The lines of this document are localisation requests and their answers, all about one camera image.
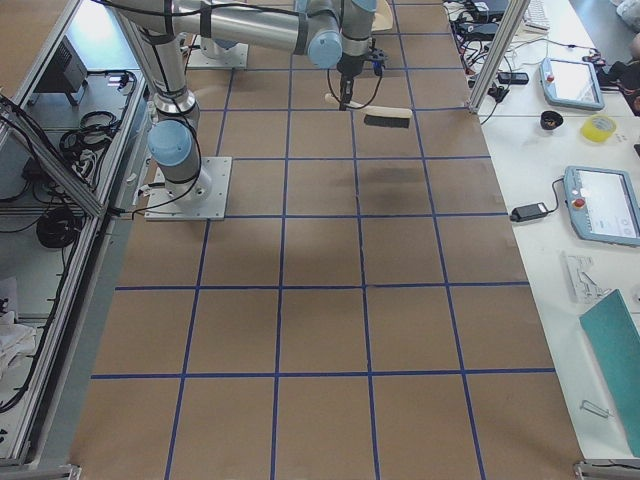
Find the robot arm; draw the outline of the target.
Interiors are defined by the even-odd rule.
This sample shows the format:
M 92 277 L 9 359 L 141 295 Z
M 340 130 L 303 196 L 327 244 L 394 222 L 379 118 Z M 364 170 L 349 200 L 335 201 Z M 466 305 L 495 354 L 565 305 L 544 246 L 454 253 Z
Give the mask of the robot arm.
M 285 10 L 233 1 L 104 1 L 133 24 L 141 39 L 158 119 L 196 125 L 199 107 L 186 84 L 178 36 L 198 35 L 305 55 L 341 75 L 337 101 L 352 107 L 355 79 L 370 60 L 376 1 L 298 1 Z

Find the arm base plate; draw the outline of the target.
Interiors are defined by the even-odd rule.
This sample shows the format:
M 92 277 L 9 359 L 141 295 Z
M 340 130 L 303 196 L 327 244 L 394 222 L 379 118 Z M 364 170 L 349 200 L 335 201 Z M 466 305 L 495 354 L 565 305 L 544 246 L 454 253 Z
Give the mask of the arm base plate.
M 233 70 L 247 67 L 249 46 L 238 43 L 223 48 L 208 39 L 196 43 L 186 63 L 188 70 Z
M 223 220 L 232 170 L 231 157 L 203 157 L 198 180 L 174 184 L 165 180 L 160 167 L 154 182 L 163 186 L 151 190 L 148 209 L 143 211 L 149 221 Z

